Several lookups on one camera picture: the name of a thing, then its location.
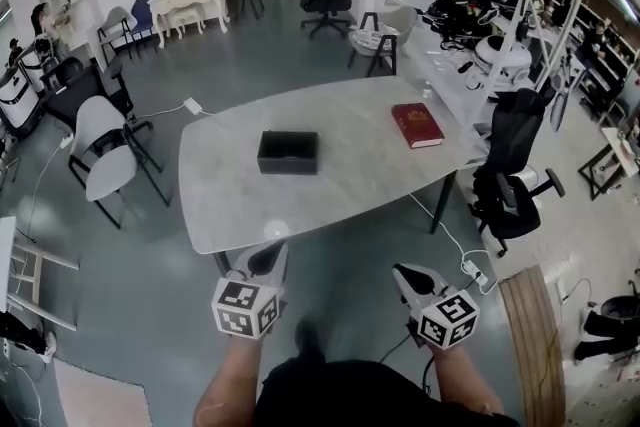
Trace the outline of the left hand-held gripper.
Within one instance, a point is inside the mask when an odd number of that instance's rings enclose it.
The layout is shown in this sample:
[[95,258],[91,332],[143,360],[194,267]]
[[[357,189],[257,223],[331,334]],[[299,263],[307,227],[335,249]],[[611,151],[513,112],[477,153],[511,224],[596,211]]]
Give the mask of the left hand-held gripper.
[[286,242],[268,242],[239,255],[211,303],[221,333],[259,340],[271,329],[281,314],[288,254]]

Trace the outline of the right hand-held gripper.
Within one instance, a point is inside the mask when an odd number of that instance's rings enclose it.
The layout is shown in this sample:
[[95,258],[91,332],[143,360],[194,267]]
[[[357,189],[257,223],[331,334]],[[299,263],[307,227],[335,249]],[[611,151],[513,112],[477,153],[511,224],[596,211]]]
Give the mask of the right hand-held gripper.
[[406,327],[418,347],[429,343],[448,350],[474,333],[480,309],[466,290],[420,265],[395,264],[392,275],[409,309]]

